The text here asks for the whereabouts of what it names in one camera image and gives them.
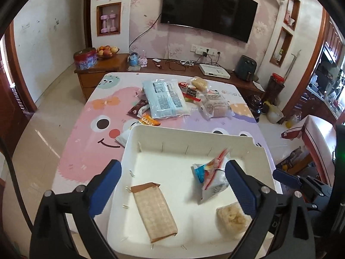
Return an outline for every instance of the bolt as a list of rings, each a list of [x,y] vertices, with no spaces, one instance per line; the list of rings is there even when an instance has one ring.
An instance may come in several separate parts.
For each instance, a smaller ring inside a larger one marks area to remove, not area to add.
[[[300,191],[295,191],[295,196],[300,198],[302,197],[302,193]]]
[[[44,192],[44,196],[45,196],[45,197],[50,197],[50,196],[51,196],[51,193],[52,193],[51,190],[47,190],[47,191]]]
[[[75,190],[78,193],[81,193],[81,192],[84,192],[85,188],[86,188],[85,185],[78,185]]]
[[[268,194],[268,193],[270,192],[270,189],[269,189],[269,187],[267,187],[267,186],[262,186],[262,187],[261,187],[261,191],[262,191],[263,193],[265,193],[265,194]]]

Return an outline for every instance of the tv screen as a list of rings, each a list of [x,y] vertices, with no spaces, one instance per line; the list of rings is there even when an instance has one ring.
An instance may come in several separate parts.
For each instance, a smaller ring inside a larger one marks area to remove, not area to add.
[[[204,29],[247,43],[257,6],[253,0],[163,0],[160,22]]]

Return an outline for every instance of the black pot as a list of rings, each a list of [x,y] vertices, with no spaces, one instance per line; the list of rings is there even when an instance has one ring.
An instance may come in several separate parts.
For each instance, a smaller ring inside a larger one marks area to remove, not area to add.
[[[261,109],[263,107],[263,102],[261,98],[257,95],[249,95],[246,99],[249,110],[254,116],[256,122],[259,122],[259,117],[261,115]]]

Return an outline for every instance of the floral wallpaper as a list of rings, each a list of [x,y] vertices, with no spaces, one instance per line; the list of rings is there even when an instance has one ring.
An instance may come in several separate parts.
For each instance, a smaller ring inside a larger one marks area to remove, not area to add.
[[[160,24],[160,20],[146,34],[136,40],[130,51],[148,58],[174,58],[197,60],[199,55],[190,51],[192,44],[217,49],[221,52],[219,64],[234,69],[241,55],[257,61],[258,66],[266,53],[277,19],[277,0],[254,0],[258,2],[254,25],[248,43],[205,30]],[[131,0],[129,42],[149,29],[160,14],[162,0]]]

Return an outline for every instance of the cartoon tablecloth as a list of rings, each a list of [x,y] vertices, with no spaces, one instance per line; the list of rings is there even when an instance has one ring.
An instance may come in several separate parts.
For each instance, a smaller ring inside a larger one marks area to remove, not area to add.
[[[138,101],[136,91],[145,80],[167,79],[187,81],[189,77],[152,73],[108,73],[98,84],[85,104],[75,123],[55,174],[52,189],[56,194],[71,192],[80,184],[87,184],[94,175],[99,174],[111,159],[121,161],[124,148],[115,138],[137,119],[127,114]],[[190,116],[160,120],[161,126],[253,137],[253,143],[264,147],[271,171],[275,165],[266,141],[248,109],[245,101],[234,85],[209,81],[212,90],[220,92],[231,105],[231,118],[212,118],[206,120],[197,106],[189,103]],[[95,217],[101,233],[106,238],[111,208],[110,197],[102,214]],[[78,232],[73,218],[67,215],[70,229]]]

